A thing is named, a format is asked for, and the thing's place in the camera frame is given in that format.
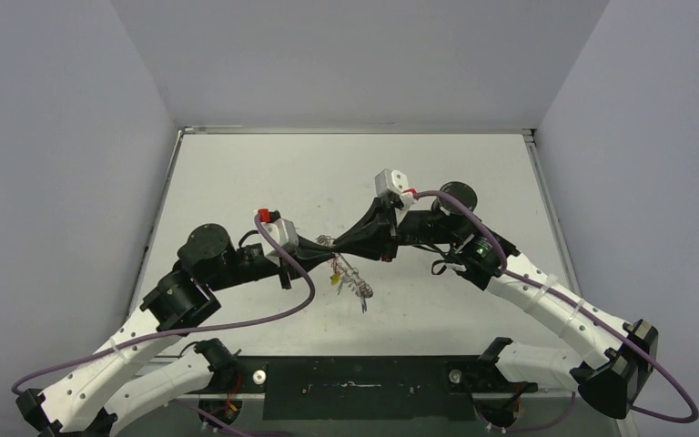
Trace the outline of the metal ring disc with keyrings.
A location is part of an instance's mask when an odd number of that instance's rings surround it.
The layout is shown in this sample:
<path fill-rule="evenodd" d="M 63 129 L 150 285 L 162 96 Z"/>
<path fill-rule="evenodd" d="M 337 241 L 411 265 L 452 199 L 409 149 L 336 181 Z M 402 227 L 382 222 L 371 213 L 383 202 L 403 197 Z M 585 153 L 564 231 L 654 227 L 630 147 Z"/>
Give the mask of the metal ring disc with keyrings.
<path fill-rule="evenodd" d="M 373 297 L 374 291 L 371 285 L 361 277 L 360 271 L 354 268 L 343 255 L 339 253 L 333 255 L 331 270 L 331 276 L 335 274 L 340 276 L 339 283 L 335 285 L 338 293 L 347 289 L 359 299 L 368 300 Z"/>

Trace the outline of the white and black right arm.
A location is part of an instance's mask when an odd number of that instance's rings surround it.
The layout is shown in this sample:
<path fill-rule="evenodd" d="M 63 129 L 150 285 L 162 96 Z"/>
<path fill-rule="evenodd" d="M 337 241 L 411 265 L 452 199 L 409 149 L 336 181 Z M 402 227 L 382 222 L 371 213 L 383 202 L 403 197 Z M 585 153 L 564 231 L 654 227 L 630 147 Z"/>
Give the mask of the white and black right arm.
<path fill-rule="evenodd" d="M 565 348 L 529 346 L 497 338 L 482 354 L 481 384 L 508 383 L 574 391 L 596 411 L 623 419 L 659 366 L 658 330 L 597 310 L 475 215 L 478 196 L 462 182 L 416 191 L 382 183 L 366 214 L 334 240 L 339 254 L 391 261 L 399 248 L 448 246 L 446 269 L 537 320 Z"/>

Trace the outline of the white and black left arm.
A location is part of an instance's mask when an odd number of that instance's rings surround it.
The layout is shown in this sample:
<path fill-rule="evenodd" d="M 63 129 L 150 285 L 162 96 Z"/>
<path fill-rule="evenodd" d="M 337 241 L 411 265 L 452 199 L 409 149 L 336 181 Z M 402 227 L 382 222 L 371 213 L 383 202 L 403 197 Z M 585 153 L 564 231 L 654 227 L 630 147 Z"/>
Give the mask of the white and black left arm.
<path fill-rule="evenodd" d="M 218 224 L 194 229 L 177 262 L 96 352 L 64 363 L 63 379 L 44 389 L 14 386 L 23 419 L 42 436 L 115 436 L 177 397 L 227 390 L 235 356 L 220 340 L 203 340 L 158 370 L 143 368 L 186 336 L 208 329 L 219 307 L 216 292 L 279 276 L 306 278 L 332 251 L 302 239 L 285 219 L 259 222 L 260 242 L 236 246 Z"/>

